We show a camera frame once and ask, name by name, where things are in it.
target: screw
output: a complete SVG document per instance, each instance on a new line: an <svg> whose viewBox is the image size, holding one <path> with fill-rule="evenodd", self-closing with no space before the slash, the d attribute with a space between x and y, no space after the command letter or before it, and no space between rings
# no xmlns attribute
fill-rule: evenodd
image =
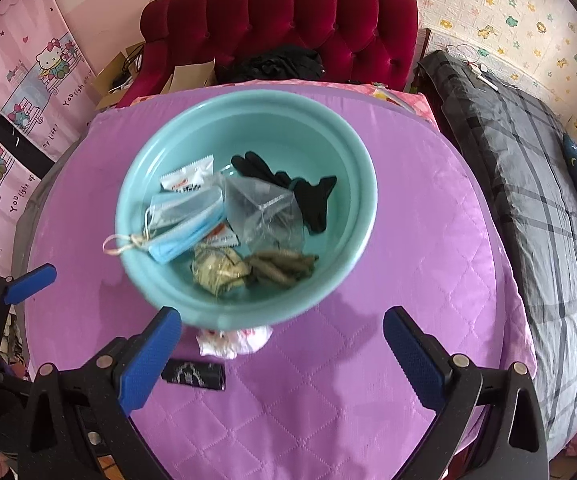
<svg viewBox="0 0 577 480"><path fill-rule="evenodd" d="M53 365L51 363L46 363L40 367L40 375L47 376L53 372Z"/></svg>
<svg viewBox="0 0 577 480"><path fill-rule="evenodd" d="M469 358L464 354L455 354L453 356L453 364L460 367L466 368L471 364Z"/></svg>
<svg viewBox="0 0 577 480"><path fill-rule="evenodd" d="M515 370L520 375L526 375L529 373L527 365L520 362L513 363L513 370Z"/></svg>
<svg viewBox="0 0 577 480"><path fill-rule="evenodd" d="M113 364L113 358L110 355L102 355L97 358L95 364L98 368L108 368Z"/></svg>
<svg viewBox="0 0 577 480"><path fill-rule="evenodd" d="M102 443L102 437L96 431L89 431L88 438L89 442L94 446L99 446Z"/></svg>

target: cardboard box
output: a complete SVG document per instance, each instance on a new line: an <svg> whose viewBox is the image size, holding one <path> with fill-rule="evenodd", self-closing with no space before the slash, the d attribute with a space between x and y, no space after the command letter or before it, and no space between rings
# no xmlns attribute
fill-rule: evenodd
<svg viewBox="0 0 577 480"><path fill-rule="evenodd" d="M140 43L126 47L123 52L120 52L117 56L115 56L113 60L104 67L104 70L102 70L98 76L92 80L92 87L97 90L97 93L100 94L100 97L102 98L98 105L95 107L96 110L102 110L103 108L116 105L120 102L121 98L124 97L128 87L118 90L117 92L113 92L112 94L109 94L108 91L112 88L112 83L115 78L117 78L117 76L122 73L126 60L130 58L137 49L142 47L143 44L144 41L141 41ZM130 72L133 80L135 80L137 77L137 68L134 62L128 66L128 71Z"/></svg>
<svg viewBox="0 0 577 480"><path fill-rule="evenodd" d="M192 90L194 88L204 88L213 86L215 79L215 60L195 65L176 66L172 76L164 85L162 94L180 92L182 90Z"/></svg>
<svg viewBox="0 0 577 480"><path fill-rule="evenodd" d="M126 59L143 44L144 42L136 43L127 47L124 52L120 52L92 81L93 88L95 88L102 97L95 107L96 110L115 106L124 97L128 87L113 92L112 94L109 94L108 91L112 88L112 83L115 78L122 73ZM215 60L195 65L177 66L160 94L214 85L216 83L214 68ZM135 80L137 77L137 68L134 63L128 66L128 71L132 75L133 80Z"/></svg>

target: bowl rim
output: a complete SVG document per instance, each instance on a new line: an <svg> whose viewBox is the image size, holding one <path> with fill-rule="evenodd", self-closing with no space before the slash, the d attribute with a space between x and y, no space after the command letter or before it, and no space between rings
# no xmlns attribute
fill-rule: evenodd
<svg viewBox="0 0 577 480"><path fill-rule="evenodd" d="M195 308L193 305L198 302L192 298L188 298L187 302L185 302L188 304L171 305L171 302L157 287L149 286L150 281L136 268L138 266L136 264L136 251L125 251L120 254L121 263L126 274L146 300L158 309L165 305L174 307L182 316L182 321L192 326L212 330L239 330L276 324L299 316L299 314L322 301L344 281L360 259L373 230L377 213L377 177L369 151L355 129L326 105L300 94L276 89L241 89L206 99L187 108L164 124L147 140L134 157L122 182L116 205L116 232L127 234L125 232L130 229L128 224L130 222L130 188L132 183L137 178L137 172L140 170L145 156L162 142L162 138L168 135L168 130L171 127L174 127L179 121L187 120L189 116L197 114L207 106L212 107L216 104L220 106L232 105L233 102L248 101L256 98L271 103L279 100L283 107L296 107L313 120L329 124L331 131L338 133L335 136L336 140L339 141L340 146L345 148L347 154L351 156L353 162L357 165L359 181L357 183L359 195L357 214L355 215L355 221L345 228L345 232L348 229L351 229L351 232L346 243L337 254L337 266L334 269L325 269L325 272L318 275L317 280L308 280L305 282L305 286L289 289L286 292L282 292L280 296L274 296L269 300L262 301L261 308L254 310L238 311L227 309L224 312L215 313ZM278 302L282 303L281 309L264 308L265 303L270 306L271 303L277 304Z"/></svg>

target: mattress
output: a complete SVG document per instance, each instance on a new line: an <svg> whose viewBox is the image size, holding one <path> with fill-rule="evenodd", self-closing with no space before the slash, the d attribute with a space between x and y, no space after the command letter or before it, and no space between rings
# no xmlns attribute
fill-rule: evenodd
<svg viewBox="0 0 577 480"><path fill-rule="evenodd" d="M475 79L437 51L421 61L488 202L526 307L549 457L577 432L577 194L564 128L539 99Z"/></svg>

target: white brick wallpaper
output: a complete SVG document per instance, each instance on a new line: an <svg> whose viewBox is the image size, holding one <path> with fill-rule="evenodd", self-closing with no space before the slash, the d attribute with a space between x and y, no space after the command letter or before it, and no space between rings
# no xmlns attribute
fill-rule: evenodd
<svg viewBox="0 0 577 480"><path fill-rule="evenodd" d="M421 27L480 48L489 66L506 65L566 123L577 106L577 12L568 0L417 1Z"/></svg>

